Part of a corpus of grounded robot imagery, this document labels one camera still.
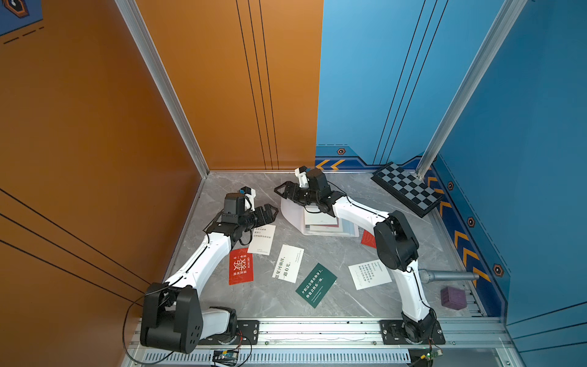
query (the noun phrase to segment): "orange wall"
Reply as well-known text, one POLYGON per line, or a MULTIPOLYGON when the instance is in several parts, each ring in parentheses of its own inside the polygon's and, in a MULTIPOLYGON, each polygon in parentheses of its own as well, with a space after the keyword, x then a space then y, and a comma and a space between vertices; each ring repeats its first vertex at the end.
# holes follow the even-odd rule
POLYGON ((3 216, 139 289, 0 216, 1 241, 118 294, 0 243, 1 364, 117 366, 124 298, 161 281, 200 177, 114 1, 42 5, 0 36, 0 188, 146 281, 0 191, 3 216))
POLYGON ((210 169, 314 165, 323 1, 137 3, 210 169))

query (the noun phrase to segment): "blue wall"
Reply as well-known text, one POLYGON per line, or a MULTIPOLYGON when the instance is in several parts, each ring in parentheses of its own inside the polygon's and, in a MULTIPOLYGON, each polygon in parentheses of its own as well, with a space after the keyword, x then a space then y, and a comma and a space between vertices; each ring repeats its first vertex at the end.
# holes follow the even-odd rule
POLYGON ((3 2, 0 2, 0 36, 43 19, 41 0, 27 0, 25 2, 26 8, 29 11, 29 15, 25 16, 24 18, 18 18, 16 15, 6 9, 2 3, 3 2))
POLYGON ((317 144, 349 146, 367 164, 422 153, 502 3, 449 1, 423 68, 446 0, 325 0, 317 144))
POLYGON ((586 18, 585 1, 528 1, 441 150, 509 271, 528 366, 587 352, 586 18))

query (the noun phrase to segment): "aluminum frame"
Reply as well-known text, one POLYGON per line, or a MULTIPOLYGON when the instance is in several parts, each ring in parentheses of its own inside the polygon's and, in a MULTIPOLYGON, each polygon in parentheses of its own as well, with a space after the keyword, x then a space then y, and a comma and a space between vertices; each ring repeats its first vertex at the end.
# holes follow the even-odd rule
POLYGON ((440 152, 440 148, 446 141, 458 118, 465 109, 465 106, 471 99, 475 92, 477 85, 485 75, 493 58, 500 49, 501 44, 504 43, 505 37, 510 32, 519 14, 522 12, 527 0, 505 0, 499 13, 495 17, 489 32, 485 36, 479 51, 475 55, 465 78, 458 87, 457 93, 454 95, 448 109, 444 113, 438 128, 434 132, 426 151, 422 155, 420 163, 416 168, 416 177, 420 180, 424 179, 424 175, 428 168, 434 161, 436 155, 440 152))
POLYGON ((114 0, 202 179, 210 172, 135 0, 114 0))

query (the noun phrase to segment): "card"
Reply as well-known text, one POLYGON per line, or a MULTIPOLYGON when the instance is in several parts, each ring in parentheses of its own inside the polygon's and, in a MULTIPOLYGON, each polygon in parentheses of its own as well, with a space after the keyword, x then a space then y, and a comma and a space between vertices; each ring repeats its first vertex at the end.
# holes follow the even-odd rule
POLYGON ((357 290, 391 283, 392 281, 387 268, 383 265, 381 260, 351 265, 349 270, 357 290))
POLYGON ((369 247, 377 248, 377 245, 375 244, 375 236, 373 236, 369 231, 363 232, 363 238, 361 238, 361 243, 369 247))
POLYGON ((253 255, 247 253, 246 248, 230 251, 230 262, 228 264, 228 284, 252 282, 253 255))
POLYGON ((318 263, 295 292, 316 308, 335 281, 336 275, 318 263))
POLYGON ((253 238, 249 244, 249 254, 269 255, 275 226, 273 224, 262 225, 253 230, 253 238))
POLYGON ((321 213, 320 209, 315 205, 309 205, 306 207, 306 210, 303 211, 303 219, 306 225, 335 225, 338 223, 336 217, 321 213))
POLYGON ((303 248, 283 245, 277 258, 273 278, 295 283, 298 279, 299 265, 302 262, 303 248))

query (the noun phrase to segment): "red card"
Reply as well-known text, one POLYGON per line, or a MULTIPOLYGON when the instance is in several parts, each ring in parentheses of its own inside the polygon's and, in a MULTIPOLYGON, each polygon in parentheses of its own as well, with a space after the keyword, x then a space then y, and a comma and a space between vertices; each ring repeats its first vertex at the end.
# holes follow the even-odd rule
POLYGON ((363 238, 361 238, 361 243, 369 247, 377 248, 377 246, 375 245, 375 237, 369 231, 363 232, 363 238))
POLYGON ((228 268, 228 284, 234 285, 253 281, 253 254, 247 248, 231 251, 228 268))

